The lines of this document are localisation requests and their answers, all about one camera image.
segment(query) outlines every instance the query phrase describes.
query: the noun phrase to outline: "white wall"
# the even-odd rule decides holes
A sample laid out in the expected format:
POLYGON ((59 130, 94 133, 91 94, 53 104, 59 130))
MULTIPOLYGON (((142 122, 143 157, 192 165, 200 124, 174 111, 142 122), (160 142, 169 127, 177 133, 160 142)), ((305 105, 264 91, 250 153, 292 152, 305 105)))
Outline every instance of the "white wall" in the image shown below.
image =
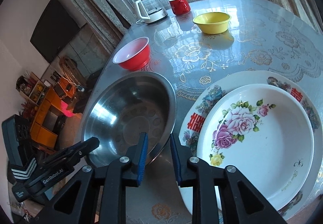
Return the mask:
MULTIPOLYGON (((0 40, 0 123, 21 109, 23 98, 16 90, 17 78, 23 74, 22 66, 9 53, 0 40)), ((7 181, 7 152, 0 129, 0 204, 11 219, 7 181)))
MULTIPOLYGON (((35 26, 50 0, 4 0, 0 5, 0 39, 24 70, 41 77, 48 62, 30 43, 35 26)), ((86 23, 70 0, 59 0, 81 27, 86 23)))

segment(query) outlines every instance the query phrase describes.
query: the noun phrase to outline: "red mug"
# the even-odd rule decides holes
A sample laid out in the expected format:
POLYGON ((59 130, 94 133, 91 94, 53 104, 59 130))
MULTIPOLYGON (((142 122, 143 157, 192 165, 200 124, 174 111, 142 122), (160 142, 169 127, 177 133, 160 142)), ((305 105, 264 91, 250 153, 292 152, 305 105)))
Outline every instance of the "red mug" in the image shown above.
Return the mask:
POLYGON ((172 7, 172 11, 175 15, 183 15, 191 11, 191 7, 187 0, 170 0, 169 4, 172 7))

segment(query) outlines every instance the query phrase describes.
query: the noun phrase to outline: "metal screw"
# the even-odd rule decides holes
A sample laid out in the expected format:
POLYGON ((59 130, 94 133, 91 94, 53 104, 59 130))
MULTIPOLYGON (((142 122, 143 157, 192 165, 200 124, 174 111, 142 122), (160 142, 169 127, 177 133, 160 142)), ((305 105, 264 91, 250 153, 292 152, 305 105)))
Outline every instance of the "metal screw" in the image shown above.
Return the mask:
POLYGON ((234 173, 237 169, 234 166, 228 166, 227 167, 227 171, 229 171, 230 173, 234 173))
POLYGON ((92 167, 90 165, 86 165, 82 168, 83 172, 90 172, 92 170, 92 167))
POLYGON ((121 163, 127 163, 130 160, 130 158, 128 158, 127 156, 122 156, 119 160, 121 163))
POLYGON ((190 161, 191 161, 192 163, 197 163, 197 162, 199 162, 199 161, 200 161, 200 159, 199 159, 198 157, 196 157, 196 156, 192 156, 192 157, 190 157, 190 161))

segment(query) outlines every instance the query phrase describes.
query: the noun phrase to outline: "red chinese character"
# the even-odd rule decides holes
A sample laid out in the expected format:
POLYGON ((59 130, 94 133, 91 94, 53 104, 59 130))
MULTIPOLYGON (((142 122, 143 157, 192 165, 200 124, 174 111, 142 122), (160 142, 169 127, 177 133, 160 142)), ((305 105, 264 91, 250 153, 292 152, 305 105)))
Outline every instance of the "red chinese character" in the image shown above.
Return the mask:
POLYGON ((194 113, 193 115, 191 115, 191 119, 187 124, 187 128, 200 133, 204 120, 205 118, 203 118, 199 114, 194 113))
POLYGON ((292 91, 290 92, 290 94, 291 94, 294 98, 296 98, 296 100, 297 100, 298 102, 301 102, 303 95, 302 95, 300 92, 298 92, 298 91, 296 90, 296 88, 292 88, 292 91))

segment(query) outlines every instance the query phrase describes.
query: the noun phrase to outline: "pink cloth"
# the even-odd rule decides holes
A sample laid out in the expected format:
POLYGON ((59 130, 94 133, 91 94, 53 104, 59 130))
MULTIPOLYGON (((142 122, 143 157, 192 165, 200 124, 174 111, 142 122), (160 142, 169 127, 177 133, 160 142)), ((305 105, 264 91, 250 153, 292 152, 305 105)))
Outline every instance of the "pink cloth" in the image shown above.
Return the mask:
POLYGON ((74 116, 75 114, 70 110, 66 110, 67 106, 68 106, 68 104, 66 104, 63 100, 61 100, 62 112, 64 113, 65 116, 70 118, 70 117, 74 116))

